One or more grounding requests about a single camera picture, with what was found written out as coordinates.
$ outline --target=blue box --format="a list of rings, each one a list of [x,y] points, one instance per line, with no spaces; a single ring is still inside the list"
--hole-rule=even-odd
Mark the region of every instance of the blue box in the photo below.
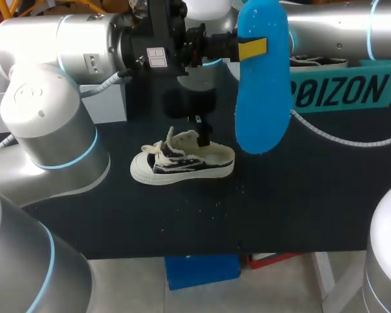
[[[170,290],[238,278],[238,256],[166,257],[165,268]]]
[[[391,104],[391,61],[361,61],[362,67],[291,73],[298,113],[383,108]]]

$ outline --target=canvas sneaker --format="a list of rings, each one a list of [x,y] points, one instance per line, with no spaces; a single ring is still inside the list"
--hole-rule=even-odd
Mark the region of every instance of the canvas sneaker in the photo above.
[[[308,70],[333,70],[347,67],[347,60],[329,57],[308,57],[298,55],[289,58],[290,72],[304,72]]]
[[[235,152],[230,147],[210,142],[199,147],[194,130],[173,135],[169,129],[166,141],[144,145],[130,165],[132,177],[147,185],[168,185],[185,179],[221,178],[230,175]]]

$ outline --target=black table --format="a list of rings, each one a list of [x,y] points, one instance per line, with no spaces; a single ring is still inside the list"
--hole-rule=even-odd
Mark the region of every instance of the black table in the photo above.
[[[164,140],[171,125],[177,132],[191,127],[162,113],[160,95],[175,84],[128,86],[129,122],[98,126],[111,154],[107,178],[90,192],[27,212],[91,259],[366,248],[373,211],[391,188],[391,146],[338,145],[293,119],[274,150],[248,155],[235,140],[237,84],[229,75],[210,121],[212,140],[236,151],[234,174],[169,186],[135,182],[129,167],[142,145]],[[349,140],[391,137],[391,107],[306,118]]]

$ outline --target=teal sign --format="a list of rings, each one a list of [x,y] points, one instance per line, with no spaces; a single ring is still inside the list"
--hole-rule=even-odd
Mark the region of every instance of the teal sign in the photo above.
[[[292,73],[294,110],[313,113],[389,106],[391,61],[362,63],[362,67]]]

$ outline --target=floor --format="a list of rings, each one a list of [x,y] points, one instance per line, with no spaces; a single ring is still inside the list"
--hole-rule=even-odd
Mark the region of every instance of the floor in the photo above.
[[[335,279],[354,253],[329,254]],[[91,265],[99,294],[95,312],[322,312],[309,254],[254,271],[244,268],[236,280],[177,291],[168,289],[163,258],[96,260]],[[366,313],[360,293],[343,313]]]

